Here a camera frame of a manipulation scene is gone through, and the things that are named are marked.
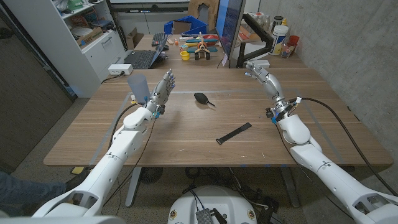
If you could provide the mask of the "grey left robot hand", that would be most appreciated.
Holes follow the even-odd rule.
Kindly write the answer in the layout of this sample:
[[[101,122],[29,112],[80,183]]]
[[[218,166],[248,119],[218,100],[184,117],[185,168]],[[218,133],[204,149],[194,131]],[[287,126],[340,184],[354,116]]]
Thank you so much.
[[[156,116],[164,114],[165,104],[168,101],[171,91],[175,87],[175,77],[170,68],[163,78],[158,82],[156,87],[150,94],[149,101],[144,105],[144,108],[154,113]]]

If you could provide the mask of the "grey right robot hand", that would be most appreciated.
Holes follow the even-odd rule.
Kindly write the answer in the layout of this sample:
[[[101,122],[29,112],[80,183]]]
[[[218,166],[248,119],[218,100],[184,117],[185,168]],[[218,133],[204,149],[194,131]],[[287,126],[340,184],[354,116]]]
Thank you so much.
[[[285,96],[278,79],[276,79],[276,77],[269,73],[265,68],[256,65],[254,62],[248,62],[246,64],[246,68],[249,70],[249,73],[246,72],[245,75],[259,81],[263,86],[268,99],[270,99],[273,104],[273,107],[267,111],[267,117],[270,118],[270,114],[272,113],[272,119],[275,123],[287,118],[292,105],[285,100]]]

